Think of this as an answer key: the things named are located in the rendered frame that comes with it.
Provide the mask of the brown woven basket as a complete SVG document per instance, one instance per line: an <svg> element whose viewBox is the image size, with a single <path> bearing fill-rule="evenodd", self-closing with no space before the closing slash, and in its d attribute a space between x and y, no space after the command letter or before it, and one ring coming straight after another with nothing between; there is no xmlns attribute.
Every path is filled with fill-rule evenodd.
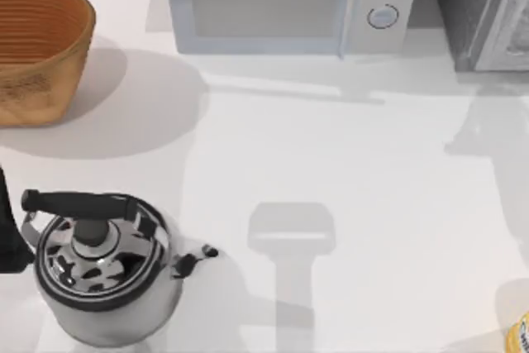
<svg viewBox="0 0 529 353"><path fill-rule="evenodd" d="M96 26L89 0L0 0L0 127L61 119Z"/></svg>

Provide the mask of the yellow bottle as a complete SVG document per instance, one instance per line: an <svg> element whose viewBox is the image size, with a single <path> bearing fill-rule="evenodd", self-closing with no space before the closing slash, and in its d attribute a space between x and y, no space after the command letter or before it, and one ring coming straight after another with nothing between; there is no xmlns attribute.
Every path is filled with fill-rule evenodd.
<svg viewBox="0 0 529 353"><path fill-rule="evenodd" d="M529 312L509 328L505 339L505 353L529 353Z"/></svg>

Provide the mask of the shiny steel kettle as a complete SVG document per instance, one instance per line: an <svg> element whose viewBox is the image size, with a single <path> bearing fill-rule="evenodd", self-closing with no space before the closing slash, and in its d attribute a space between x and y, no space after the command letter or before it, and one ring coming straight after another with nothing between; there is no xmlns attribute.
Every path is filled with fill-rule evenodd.
<svg viewBox="0 0 529 353"><path fill-rule="evenodd" d="M21 236L61 328L100 348L134 345L176 309L184 280L217 248L180 253L175 230L151 203L126 193L26 190Z"/></svg>

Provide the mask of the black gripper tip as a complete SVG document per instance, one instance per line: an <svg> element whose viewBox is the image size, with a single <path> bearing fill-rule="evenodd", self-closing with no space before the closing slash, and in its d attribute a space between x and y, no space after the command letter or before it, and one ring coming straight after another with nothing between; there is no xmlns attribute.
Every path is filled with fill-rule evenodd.
<svg viewBox="0 0 529 353"><path fill-rule="evenodd" d="M18 230L0 166L0 274L20 274L34 259L34 253Z"/></svg>

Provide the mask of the round microwave knob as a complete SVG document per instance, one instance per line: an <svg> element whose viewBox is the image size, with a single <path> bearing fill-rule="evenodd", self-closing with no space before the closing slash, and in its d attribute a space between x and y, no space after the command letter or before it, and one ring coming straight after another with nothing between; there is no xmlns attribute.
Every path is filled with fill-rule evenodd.
<svg viewBox="0 0 529 353"><path fill-rule="evenodd" d="M399 10L390 4L372 8L367 15L367 22L376 30L388 29L399 19Z"/></svg>

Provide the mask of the pale microwave oven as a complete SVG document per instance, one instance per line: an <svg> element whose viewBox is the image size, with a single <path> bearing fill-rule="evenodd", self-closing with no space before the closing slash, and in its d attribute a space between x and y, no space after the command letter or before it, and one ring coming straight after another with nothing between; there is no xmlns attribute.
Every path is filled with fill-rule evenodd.
<svg viewBox="0 0 529 353"><path fill-rule="evenodd" d="M399 52L413 0L353 0L347 55ZM372 8L390 4L398 22L376 30ZM345 0L169 0L179 52L191 55L336 55Z"/></svg>

